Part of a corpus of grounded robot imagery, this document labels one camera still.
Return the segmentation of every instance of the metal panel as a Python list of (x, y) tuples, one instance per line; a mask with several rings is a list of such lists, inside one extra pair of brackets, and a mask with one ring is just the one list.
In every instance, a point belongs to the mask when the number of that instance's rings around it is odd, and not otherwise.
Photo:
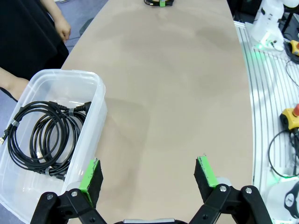
[[(267, 152), (275, 134), (282, 130), (279, 116), (285, 108), (299, 103), (299, 89), (286, 73), (289, 58), (285, 52), (263, 51), (252, 47), (243, 23), (235, 22), (249, 79), (253, 122), (253, 184), (265, 194), (279, 181), (272, 173)], [(287, 70), (299, 84), (299, 66), (288, 63)], [(292, 174), (294, 149), (288, 134), (277, 137), (271, 148), (271, 161), (278, 172)]]

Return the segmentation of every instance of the table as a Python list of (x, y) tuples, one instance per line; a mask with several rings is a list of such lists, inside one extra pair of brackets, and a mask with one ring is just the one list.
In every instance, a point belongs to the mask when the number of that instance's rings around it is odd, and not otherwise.
[(202, 205), (193, 176), (199, 155), (235, 188), (251, 184), (249, 83), (225, 0), (164, 8), (109, 0), (63, 69), (93, 71), (106, 85), (97, 210), (109, 224), (189, 222)]

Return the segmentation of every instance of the screw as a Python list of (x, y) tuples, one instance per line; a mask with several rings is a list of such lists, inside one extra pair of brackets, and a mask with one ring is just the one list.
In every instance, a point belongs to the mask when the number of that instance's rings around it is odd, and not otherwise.
[(48, 194), (48, 195), (47, 195), (47, 199), (48, 199), (48, 200), (51, 200), (52, 198), (53, 198), (53, 195), (52, 195), (52, 194)]
[(251, 193), (252, 193), (252, 189), (251, 189), (251, 188), (246, 188), (246, 189), (245, 189), (245, 192), (246, 192), (247, 194), (251, 194)]
[(220, 191), (225, 192), (226, 191), (226, 187), (225, 186), (220, 186)]
[(77, 193), (76, 191), (74, 191), (74, 192), (71, 193), (71, 195), (72, 195), (73, 197), (77, 196), (77, 194), (78, 194), (78, 193)]

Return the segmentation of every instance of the cable tie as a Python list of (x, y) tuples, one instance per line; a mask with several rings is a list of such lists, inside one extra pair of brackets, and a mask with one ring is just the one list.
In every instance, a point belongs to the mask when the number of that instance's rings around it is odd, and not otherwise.
[(74, 109), (75, 109), (75, 108), (71, 108), (71, 109), (69, 110), (69, 115), (72, 116), (72, 117), (75, 116), (75, 115), (74, 115)]
[(16, 126), (18, 127), (19, 126), (19, 122), (17, 122), (15, 119), (13, 119), (13, 121), (11, 122), (12, 126)]
[(45, 174), (48, 176), (50, 176), (50, 173), (49, 173), (50, 169), (53, 169), (53, 167), (49, 166), (48, 168), (45, 169)]

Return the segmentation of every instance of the plastic container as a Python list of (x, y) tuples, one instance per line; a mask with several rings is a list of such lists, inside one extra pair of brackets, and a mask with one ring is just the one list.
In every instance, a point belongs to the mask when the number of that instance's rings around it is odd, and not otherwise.
[[(92, 72), (77, 70), (42, 70), (34, 75), (23, 92), (11, 116), (32, 101), (54, 101), (69, 108), (92, 101), (81, 130), (65, 181), (24, 170), (11, 160), (7, 140), (0, 146), (0, 203), (20, 220), (30, 223), (42, 193), (58, 195), (77, 188), (90, 159), (94, 158), (107, 114), (104, 100), (105, 86)], [(28, 153), (28, 142), (34, 124), (42, 113), (31, 113), (23, 118), (17, 130), (17, 140)]]

